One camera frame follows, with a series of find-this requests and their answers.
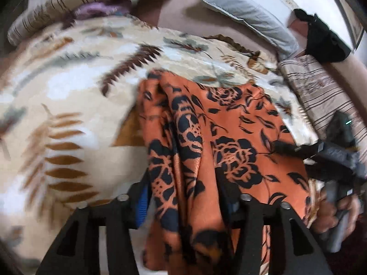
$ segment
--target leaf-patterned blanket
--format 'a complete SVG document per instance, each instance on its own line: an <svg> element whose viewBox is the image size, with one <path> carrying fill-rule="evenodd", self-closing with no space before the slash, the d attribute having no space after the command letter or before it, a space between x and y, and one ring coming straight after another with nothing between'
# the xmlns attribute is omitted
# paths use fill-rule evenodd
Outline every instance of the leaf-patterned blanket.
<svg viewBox="0 0 367 275"><path fill-rule="evenodd" d="M297 144L313 142L296 96L269 62L133 17L48 27L1 77L0 237L24 226L17 252L42 259L78 203L109 202L140 179L147 151L135 102L152 69L208 86L261 86L276 108L268 114L281 116ZM246 133L250 122L242 122Z"/></svg>

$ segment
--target orange floral cloth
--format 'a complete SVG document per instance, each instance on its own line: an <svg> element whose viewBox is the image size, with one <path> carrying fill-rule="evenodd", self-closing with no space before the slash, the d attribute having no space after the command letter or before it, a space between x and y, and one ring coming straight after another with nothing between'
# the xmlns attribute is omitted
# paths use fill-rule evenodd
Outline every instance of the orange floral cloth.
<svg viewBox="0 0 367 275"><path fill-rule="evenodd" d="M302 160L271 153L293 138L271 98L251 83L213 88L154 70L139 87L156 218L144 265L169 274L227 274L238 232L228 232L216 176L265 204L287 201L307 221L308 178ZM270 237L264 227L263 263Z"/></svg>

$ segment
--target light blue pillow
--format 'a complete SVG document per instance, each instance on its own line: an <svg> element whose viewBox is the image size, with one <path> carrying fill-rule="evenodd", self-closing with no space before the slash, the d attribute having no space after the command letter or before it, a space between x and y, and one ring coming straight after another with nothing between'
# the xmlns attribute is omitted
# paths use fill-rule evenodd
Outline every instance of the light blue pillow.
<svg viewBox="0 0 367 275"><path fill-rule="evenodd" d="M285 60L298 51L293 34L270 12L253 0L202 0L206 7L246 25L270 42Z"/></svg>

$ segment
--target metal bolt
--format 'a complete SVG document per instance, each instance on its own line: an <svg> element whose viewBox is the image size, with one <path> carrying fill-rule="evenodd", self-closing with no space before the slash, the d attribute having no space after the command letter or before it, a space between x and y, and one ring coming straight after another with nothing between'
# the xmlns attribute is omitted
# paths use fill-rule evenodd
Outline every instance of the metal bolt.
<svg viewBox="0 0 367 275"><path fill-rule="evenodd" d="M117 200L120 202L126 202L129 199L129 196L127 194L120 194L117 197Z"/></svg>
<svg viewBox="0 0 367 275"><path fill-rule="evenodd" d="M282 207L283 209L289 210L289 209L291 208L291 205L290 205L290 204L288 204L287 202L282 202L282 203L281 203L281 207Z"/></svg>
<svg viewBox="0 0 367 275"><path fill-rule="evenodd" d="M84 208L88 207L88 203L87 202L80 202L77 207L78 207L78 209L84 209Z"/></svg>
<svg viewBox="0 0 367 275"><path fill-rule="evenodd" d="M241 194L241 199L245 202L249 202L250 200L252 200L252 196L250 194L243 193Z"/></svg>

